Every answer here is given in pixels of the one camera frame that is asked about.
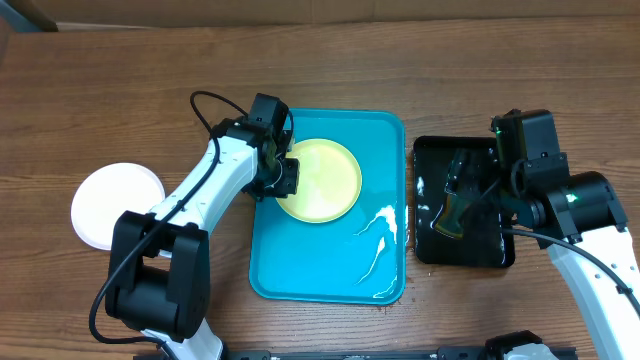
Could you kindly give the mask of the yellow-green plate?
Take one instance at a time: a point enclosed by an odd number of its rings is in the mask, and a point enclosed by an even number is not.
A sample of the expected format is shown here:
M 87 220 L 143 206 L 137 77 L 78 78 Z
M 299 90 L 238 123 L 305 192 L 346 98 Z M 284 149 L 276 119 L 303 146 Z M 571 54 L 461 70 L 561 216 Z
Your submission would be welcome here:
M 288 215 L 306 223 L 325 223 L 355 205 L 362 172 L 346 147 L 327 139 L 307 139 L 294 144 L 287 159 L 299 162 L 296 194 L 277 200 Z

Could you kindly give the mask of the yellow green scrub sponge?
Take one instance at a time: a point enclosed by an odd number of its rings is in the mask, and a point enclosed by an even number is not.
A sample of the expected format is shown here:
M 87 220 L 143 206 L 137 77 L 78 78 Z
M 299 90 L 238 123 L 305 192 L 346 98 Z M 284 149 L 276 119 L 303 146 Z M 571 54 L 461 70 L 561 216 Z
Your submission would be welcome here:
M 440 234 L 454 239 L 461 239 L 464 226 L 460 218 L 464 215 L 471 201 L 456 195 L 448 195 L 442 209 L 434 219 L 433 228 Z

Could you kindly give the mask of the white plate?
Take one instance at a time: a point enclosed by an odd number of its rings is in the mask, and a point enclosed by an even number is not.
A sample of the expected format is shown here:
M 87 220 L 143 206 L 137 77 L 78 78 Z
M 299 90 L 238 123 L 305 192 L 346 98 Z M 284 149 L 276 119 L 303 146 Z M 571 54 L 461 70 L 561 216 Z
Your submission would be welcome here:
M 71 203 L 72 226 L 87 245 L 109 251 L 116 221 L 127 210 L 145 214 L 165 198 L 160 179 L 134 163 L 114 163 L 91 173 Z

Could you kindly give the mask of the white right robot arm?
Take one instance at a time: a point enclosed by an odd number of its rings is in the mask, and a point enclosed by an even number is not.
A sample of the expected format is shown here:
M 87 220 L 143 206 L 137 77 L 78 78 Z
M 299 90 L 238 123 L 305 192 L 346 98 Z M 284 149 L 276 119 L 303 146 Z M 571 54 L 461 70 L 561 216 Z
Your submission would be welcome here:
M 639 265 L 628 219 L 597 172 L 572 175 L 563 152 L 460 148 L 434 228 L 487 247 L 536 240 L 567 283 L 603 359 L 639 356 Z

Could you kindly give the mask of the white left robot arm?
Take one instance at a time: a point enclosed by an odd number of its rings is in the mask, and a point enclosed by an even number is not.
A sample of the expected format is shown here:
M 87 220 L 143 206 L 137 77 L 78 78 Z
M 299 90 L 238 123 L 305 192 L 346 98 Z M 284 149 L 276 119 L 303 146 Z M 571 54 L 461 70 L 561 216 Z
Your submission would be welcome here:
M 94 300 L 138 331 L 127 343 L 152 343 L 167 359 L 222 358 L 206 320 L 211 234 L 237 194 L 285 198 L 298 182 L 299 165 L 285 156 L 291 112 L 225 119 L 208 131 L 203 157 L 173 193 L 145 214 L 118 218 L 108 278 Z

